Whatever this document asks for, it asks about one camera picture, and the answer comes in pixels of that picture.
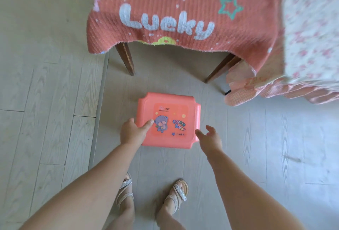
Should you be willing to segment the white floral bed sheet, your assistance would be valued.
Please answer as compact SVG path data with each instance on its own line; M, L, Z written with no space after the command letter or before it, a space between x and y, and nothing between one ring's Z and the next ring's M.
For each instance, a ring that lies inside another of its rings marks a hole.
M339 91L339 0L282 0L284 78Z

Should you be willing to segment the person's leg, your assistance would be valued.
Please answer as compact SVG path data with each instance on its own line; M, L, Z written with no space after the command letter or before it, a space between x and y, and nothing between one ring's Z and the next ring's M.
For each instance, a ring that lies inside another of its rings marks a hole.
M135 219L135 207L119 211L119 216L114 219L105 230L132 230Z
M164 208L159 209L156 216L156 223L160 230L186 230L186 228L177 221L173 215L170 215L164 210Z

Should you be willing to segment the person's left leg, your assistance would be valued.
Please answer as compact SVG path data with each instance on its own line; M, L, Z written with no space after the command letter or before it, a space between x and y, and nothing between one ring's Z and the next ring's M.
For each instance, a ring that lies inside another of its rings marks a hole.
M135 219L135 207L119 211L119 216L114 219L105 230L132 230Z

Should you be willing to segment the pink plastic stool with sticker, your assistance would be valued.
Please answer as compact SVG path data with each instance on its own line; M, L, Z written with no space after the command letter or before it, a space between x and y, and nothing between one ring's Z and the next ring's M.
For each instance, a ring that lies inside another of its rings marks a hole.
M142 146L191 149L198 142L200 116L201 105L193 96L148 92L138 100L135 124L154 120Z

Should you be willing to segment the person's left hand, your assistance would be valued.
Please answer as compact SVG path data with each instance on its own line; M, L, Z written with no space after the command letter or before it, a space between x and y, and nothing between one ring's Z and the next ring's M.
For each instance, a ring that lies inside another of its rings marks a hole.
M134 122L134 118L130 118L123 123L120 132L121 144L131 144L137 148L140 147L145 140L147 133L143 133L138 128L139 127Z

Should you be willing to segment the silver glitter left sandal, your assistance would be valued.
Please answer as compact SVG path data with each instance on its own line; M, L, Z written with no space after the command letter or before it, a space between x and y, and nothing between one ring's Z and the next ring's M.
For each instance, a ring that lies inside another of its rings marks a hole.
M133 181L129 172L125 175L124 181L117 193L115 203L120 212L134 207Z

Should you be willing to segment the coral quilted blanket with lettering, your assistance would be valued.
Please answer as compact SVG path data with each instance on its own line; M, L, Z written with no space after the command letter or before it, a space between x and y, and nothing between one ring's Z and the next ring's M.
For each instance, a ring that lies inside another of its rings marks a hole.
M141 41L230 52L256 75L278 35L278 0L94 0L87 48L103 54Z

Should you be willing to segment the silver glitter right sandal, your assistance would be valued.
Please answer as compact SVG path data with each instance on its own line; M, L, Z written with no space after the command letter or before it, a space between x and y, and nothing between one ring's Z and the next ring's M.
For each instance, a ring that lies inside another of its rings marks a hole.
M173 215L179 210L181 204L187 201L188 193L188 183L182 178L178 179L165 198L162 208L170 215Z

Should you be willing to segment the pink ruffled bed skirt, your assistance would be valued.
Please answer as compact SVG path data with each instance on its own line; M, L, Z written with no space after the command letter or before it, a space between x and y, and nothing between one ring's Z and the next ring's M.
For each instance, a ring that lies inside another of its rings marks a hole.
M304 98L311 104L339 101L339 60L307 59L289 62L278 73L276 63L267 63L256 77L236 81L237 66L227 75L231 91L224 98L229 106L239 106L257 96L272 98L282 95L288 99Z

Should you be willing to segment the person's right leg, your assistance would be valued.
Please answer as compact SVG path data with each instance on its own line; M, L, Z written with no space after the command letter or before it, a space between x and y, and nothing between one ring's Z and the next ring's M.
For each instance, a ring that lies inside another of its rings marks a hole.
M186 230L186 228L177 221L173 215L170 215L164 210L164 208L159 209L156 216L156 223L160 230Z

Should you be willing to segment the person's right forearm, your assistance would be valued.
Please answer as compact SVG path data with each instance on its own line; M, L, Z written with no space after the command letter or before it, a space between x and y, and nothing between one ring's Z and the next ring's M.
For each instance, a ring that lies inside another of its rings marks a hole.
M221 149L210 148L204 153L213 169L232 230L306 230Z

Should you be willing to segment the dark wooden table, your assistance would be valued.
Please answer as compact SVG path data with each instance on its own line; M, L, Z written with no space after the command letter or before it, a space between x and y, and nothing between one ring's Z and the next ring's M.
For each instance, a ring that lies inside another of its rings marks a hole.
M115 45L115 48L118 54L121 57L128 73L131 76L135 76L135 68L133 64L133 59L129 50L128 43L122 42ZM222 74L228 72L233 66L238 64L242 59L232 53L229 53L220 64L210 73L210 75L205 78L204 82L210 83L220 77Z

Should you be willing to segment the silver glitter sandal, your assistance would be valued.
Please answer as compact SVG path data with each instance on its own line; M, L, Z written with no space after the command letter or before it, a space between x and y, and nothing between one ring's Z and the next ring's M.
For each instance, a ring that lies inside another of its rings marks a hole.
M120 212L134 207L133 181L129 172L125 175L124 181L117 193L115 203Z
M173 215L179 210L181 204L187 201L188 193L188 183L182 178L178 179L165 198L162 208L170 215Z

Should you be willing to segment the person's left forearm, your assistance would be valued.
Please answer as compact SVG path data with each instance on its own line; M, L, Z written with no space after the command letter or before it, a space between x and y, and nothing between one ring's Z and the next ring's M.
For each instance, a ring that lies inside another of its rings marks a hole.
M32 215L19 230L99 230L140 145L117 146Z

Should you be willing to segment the person's right hand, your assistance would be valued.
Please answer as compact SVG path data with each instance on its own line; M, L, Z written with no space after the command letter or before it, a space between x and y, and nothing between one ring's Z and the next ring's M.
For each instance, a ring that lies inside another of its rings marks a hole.
M214 127L206 125L206 130L208 131L205 134L206 138L199 140L201 150L204 154L209 157L212 154L223 152L222 140Z

